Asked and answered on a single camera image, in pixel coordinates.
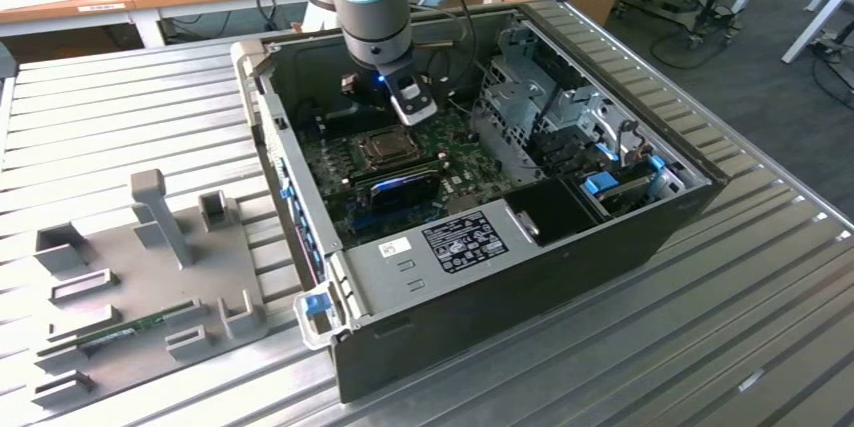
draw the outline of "aluminum table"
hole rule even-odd
[[[133,220],[128,169],[239,198],[271,335],[45,425],[847,425],[854,408],[851,224],[576,10],[532,6],[732,176],[651,261],[417,378],[348,405],[291,314],[299,282],[228,41],[28,64],[0,109],[0,412],[37,421],[26,347],[42,335],[26,233]]]

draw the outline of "blue tab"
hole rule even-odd
[[[614,178],[610,172],[599,172],[587,177],[584,181],[584,188],[591,195],[596,195],[608,189],[612,189],[619,185],[619,182]]]
[[[652,168],[660,172],[660,170],[667,167],[667,162],[658,155],[650,157],[650,164],[652,164]]]
[[[600,150],[602,152],[604,152],[604,155],[607,155],[607,156],[608,156],[608,158],[610,158],[614,162],[616,162],[616,160],[618,160],[616,153],[615,153],[611,149],[608,149],[607,145],[604,145],[602,142],[599,142],[599,143],[596,144],[596,147],[599,147],[599,150]]]
[[[332,308],[329,294],[309,295],[305,297],[305,315],[315,315]]]

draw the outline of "floor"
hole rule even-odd
[[[734,0],[723,0],[731,5]],[[672,33],[672,24],[639,12],[611,18],[608,30],[628,47],[687,90],[706,107],[740,132],[783,167],[842,212],[854,217],[854,110],[842,106],[816,87],[812,55],[806,52],[792,65],[779,60],[811,20],[803,7],[810,0],[752,0],[743,15],[743,30],[734,44],[706,66],[683,71],[667,67],[650,55],[650,45]],[[840,29],[852,14],[842,10],[828,28]],[[718,49],[684,49],[683,40],[662,44],[659,54],[671,63],[687,64]],[[823,83],[844,95],[844,88],[819,66]]]

